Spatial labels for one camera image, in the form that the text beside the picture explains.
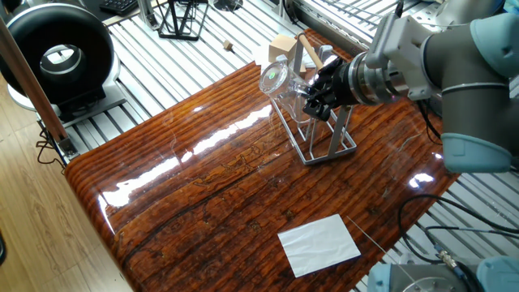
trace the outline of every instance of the white paper sheet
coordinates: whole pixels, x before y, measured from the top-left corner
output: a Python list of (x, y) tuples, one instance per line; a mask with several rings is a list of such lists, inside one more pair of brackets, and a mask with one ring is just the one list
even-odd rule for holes
[(296, 277), (360, 256), (338, 214), (277, 235)]

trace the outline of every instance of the robotic arm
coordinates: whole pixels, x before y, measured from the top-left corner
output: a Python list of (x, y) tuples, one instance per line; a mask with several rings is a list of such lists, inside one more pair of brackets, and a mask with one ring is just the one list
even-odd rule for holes
[(519, 16), (502, 14), (432, 34), (412, 17), (385, 16), (367, 53), (319, 71), (303, 111), (328, 120), (340, 105), (442, 94), (444, 163), (452, 172), (504, 172), (519, 155)]

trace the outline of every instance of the metal bracket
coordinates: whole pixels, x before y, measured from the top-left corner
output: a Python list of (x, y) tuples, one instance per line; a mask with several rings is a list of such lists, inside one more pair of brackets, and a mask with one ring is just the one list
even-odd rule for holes
[(384, 48), (388, 42), (389, 34), (392, 26), (398, 16), (394, 13), (386, 15), (380, 21), (379, 27), (376, 30), (373, 42), (370, 45), (369, 52), (366, 56), (366, 65), (371, 69), (386, 69), (388, 67), (389, 59), (384, 55)]
[(58, 142), (58, 146), (65, 153), (66, 158), (71, 161), (72, 158), (79, 156), (78, 150), (73, 145), (70, 138), (66, 137), (65, 139)]
[(413, 17), (395, 20), (384, 46), (384, 55), (402, 72), (412, 101), (429, 98), (433, 87), (422, 68), (422, 45), (432, 34)]
[[(325, 45), (320, 47), (319, 49), (319, 58), (321, 60), (323, 56), (329, 56), (331, 53), (332, 47)], [(296, 52), (294, 57), (294, 66), (293, 68), (297, 68), (296, 72), (299, 72), (299, 67), (302, 62), (302, 53), (304, 50), (304, 46), (302, 45), (301, 40), (298, 37), (298, 42), (296, 44)], [(322, 156), (317, 156), (314, 154), (314, 142), (316, 138), (316, 126), (318, 122), (321, 122), (315, 118), (310, 119), (309, 122), (296, 122), (297, 124), (297, 133), (300, 135), (300, 138), (304, 143), (309, 144), (309, 149), (307, 152), (303, 152), (301, 147), (298, 144), (296, 139), (297, 134), (294, 134), (290, 129), (290, 125), (288, 121), (285, 119), (285, 115), (281, 112), (281, 109), (277, 105), (276, 101), (271, 100), (274, 109), (281, 119), (281, 123), (286, 129), (286, 133), (289, 136), (291, 144), (294, 146), (295, 150), (298, 152), (299, 157), (302, 160), (304, 165), (313, 165), (315, 163), (320, 163), (322, 161), (330, 160), (347, 153), (353, 152), (357, 149), (357, 144), (351, 138), (350, 133), (348, 133), (348, 124), (350, 123), (350, 117), (353, 112), (353, 106), (345, 107), (342, 106), (336, 114), (332, 111), (330, 114), (331, 118), (327, 122), (323, 122), (327, 125), (327, 128), (332, 132), (332, 136), (330, 137), (330, 144), (328, 146), (328, 152)]]

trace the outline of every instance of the glossy wooden tabletop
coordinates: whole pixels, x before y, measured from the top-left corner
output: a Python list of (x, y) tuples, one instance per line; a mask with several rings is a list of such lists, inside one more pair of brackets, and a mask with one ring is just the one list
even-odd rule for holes
[[(456, 179), (407, 100), (357, 106), (349, 127), (357, 151), (304, 166), (259, 77), (249, 64), (68, 165), (68, 182), (135, 290), (350, 290), (384, 253), (347, 217), (390, 248), (401, 202), (441, 194)], [(431, 203), (407, 209), (406, 226)], [(362, 255), (294, 278), (277, 234), (336, 213)]]

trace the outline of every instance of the keyboard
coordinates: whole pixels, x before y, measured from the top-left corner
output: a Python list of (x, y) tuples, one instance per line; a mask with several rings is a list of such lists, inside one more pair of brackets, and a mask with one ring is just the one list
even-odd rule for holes
[(125, 15), (139, 6), (137, 0), (104, 0), (99, 5), (102, 11), (114, 13), (116, 15)]

